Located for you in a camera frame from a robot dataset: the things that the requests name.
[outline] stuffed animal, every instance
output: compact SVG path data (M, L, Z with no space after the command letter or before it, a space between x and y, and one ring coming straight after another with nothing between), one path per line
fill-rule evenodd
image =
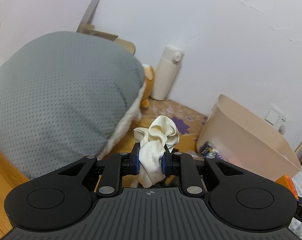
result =
M150 105L150 102L148 100L148 97L151 95L153 85L154 85L154 80L155 80L155 74L153 67L151 65L143 65L144 66L144 74L146 76L145 79L145 84L146 88L144 89L144 93L141 99L140 106L143 108L147 108Z

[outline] wall outlet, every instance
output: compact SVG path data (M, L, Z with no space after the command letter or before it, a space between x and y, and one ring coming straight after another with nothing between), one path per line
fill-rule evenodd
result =
M264 120L278 131L281 125L283 125L282 129L286 126L287 117L280 109L271 105Z

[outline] white bottle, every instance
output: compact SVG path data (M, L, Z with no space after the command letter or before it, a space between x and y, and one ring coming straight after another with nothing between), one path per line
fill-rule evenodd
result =
M174 46L165 47L155 70L155 83L151 98L162 101L167 96L173 80L181 66L184 51Z

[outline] gray cushion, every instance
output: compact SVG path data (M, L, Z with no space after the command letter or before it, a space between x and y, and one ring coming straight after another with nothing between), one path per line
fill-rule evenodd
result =
M143 82L140 62L105 39L31 41L0 67L0 150L29 178L96 155Z

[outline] beige plastic bin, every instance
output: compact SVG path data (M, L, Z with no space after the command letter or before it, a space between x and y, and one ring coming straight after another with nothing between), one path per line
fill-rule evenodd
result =
M213 143L231 163L270 180L293 177L300 162L284 137L248 109L220 95L204 125L197 150Z

